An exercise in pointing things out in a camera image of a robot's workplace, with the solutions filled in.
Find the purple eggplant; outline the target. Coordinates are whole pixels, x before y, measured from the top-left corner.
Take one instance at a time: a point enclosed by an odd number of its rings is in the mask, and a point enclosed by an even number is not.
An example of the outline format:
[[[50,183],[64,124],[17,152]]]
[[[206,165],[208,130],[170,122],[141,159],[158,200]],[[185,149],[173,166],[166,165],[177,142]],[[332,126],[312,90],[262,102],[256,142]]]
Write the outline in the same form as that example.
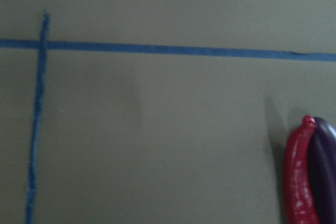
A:
[[[335,223],[335,128],[323,118],[314,120],[308,150],[310,184],[320,223]]]

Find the red chili pepper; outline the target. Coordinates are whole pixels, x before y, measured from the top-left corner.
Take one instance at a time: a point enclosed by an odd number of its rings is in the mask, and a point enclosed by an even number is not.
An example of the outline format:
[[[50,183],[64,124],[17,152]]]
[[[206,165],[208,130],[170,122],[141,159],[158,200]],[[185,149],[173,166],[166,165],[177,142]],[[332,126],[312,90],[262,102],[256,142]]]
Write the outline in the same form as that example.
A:
[[[308,147],[315,129],[314,118],[306,115],[286,142],[282,186],[289,223],[320,222],[308,172]]]

